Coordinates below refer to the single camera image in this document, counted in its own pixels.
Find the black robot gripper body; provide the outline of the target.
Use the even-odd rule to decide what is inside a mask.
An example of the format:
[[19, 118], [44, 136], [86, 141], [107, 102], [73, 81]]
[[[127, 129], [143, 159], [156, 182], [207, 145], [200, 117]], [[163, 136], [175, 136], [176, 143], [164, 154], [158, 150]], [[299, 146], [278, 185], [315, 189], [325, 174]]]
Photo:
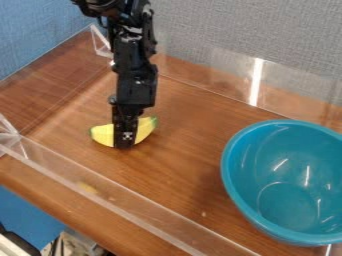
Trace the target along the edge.
[[144, 62], [138, 68], [111, 63], [116, 73], [116, 92], [110, 96], [114, 116], [139, 116], [146, 108], [155, 105], [158, 67]]

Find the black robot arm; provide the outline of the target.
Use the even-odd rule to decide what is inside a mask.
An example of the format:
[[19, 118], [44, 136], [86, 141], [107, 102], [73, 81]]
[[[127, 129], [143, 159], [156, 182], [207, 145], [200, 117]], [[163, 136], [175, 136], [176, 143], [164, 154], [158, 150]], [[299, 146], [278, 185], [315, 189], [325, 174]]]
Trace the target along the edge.
[[107, 145], [128, 149], [150, 135], [143, 125], [154, 118], [142, 118], [155, 105], [158, 66], [150, 62], [156, 53], [154, 10], [150, 0], [71, 0], [84, 16], [95, 18], [107, 30], [111, 65], [116, 73], [116, 93], [108, 98], [112, 123], [103, 126]]

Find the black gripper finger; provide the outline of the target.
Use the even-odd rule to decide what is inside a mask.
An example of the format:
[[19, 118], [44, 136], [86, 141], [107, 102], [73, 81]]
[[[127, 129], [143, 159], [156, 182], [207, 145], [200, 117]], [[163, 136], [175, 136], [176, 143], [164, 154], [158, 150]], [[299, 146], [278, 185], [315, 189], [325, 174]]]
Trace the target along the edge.
[[112, 106], [114, 147], [128, 149], [135, 145], [139, 111], [135, 107]]

